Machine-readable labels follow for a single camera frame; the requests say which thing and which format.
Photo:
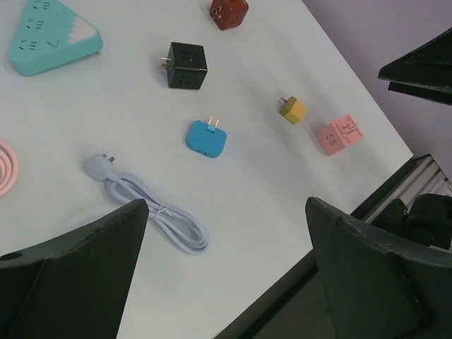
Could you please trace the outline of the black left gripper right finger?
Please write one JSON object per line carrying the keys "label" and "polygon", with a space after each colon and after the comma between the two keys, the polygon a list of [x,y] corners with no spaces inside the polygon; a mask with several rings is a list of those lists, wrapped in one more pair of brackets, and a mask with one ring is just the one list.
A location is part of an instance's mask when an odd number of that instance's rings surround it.
{"label": "black left gripper right finger", "polygon": [[305,212],[337,338],[451,337],[451,253],[320,198],[308,198]]}

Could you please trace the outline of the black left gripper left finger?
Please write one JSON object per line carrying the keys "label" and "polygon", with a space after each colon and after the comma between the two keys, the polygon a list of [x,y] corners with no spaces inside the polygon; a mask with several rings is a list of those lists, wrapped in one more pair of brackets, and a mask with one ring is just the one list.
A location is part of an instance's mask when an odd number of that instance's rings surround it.
{"label": "black left gripper left finger", "polygon": [[1,256],[1,337],[115,338],[148,213],[146,202],[136,199]]}

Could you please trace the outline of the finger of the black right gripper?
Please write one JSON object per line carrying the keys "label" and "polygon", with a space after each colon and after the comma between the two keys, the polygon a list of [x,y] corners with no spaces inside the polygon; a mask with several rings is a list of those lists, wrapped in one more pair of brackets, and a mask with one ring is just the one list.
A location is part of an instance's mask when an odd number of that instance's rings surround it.
{"label": "finger of the black right gripper", "polygon": [[451,30],[382,67],[388,90],[451,104]]}

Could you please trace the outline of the pink cube socket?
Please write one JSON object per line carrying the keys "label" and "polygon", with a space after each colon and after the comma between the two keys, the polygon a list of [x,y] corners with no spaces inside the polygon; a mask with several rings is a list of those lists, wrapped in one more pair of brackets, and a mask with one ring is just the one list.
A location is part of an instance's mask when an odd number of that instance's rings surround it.
{"label": "pink cube socket", "polygon": [[363,133],[350,114],[340,117],[316,133],[327,156],[335,155],[363,139]]}

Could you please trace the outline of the black cube socket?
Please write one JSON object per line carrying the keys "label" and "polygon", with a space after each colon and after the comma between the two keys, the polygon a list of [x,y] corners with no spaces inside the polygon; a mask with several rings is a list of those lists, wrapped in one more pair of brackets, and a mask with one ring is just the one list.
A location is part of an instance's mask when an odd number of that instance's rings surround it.
{"label": "black cube socket", "polygon": [[204,47],[171,42],[168,55],[161,58],[169,88],[199,90],[208,72]]}

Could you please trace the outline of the teal triangular power strip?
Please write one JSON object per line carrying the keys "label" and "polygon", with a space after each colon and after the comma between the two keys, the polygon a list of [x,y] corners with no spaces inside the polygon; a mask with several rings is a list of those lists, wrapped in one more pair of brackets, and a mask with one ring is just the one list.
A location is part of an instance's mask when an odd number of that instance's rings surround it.
{"label": "teal triangular power strip", "polygon": [[60,1],[27,1],[8,60],[22,76],[39,73],[99,53],[100,31]]}

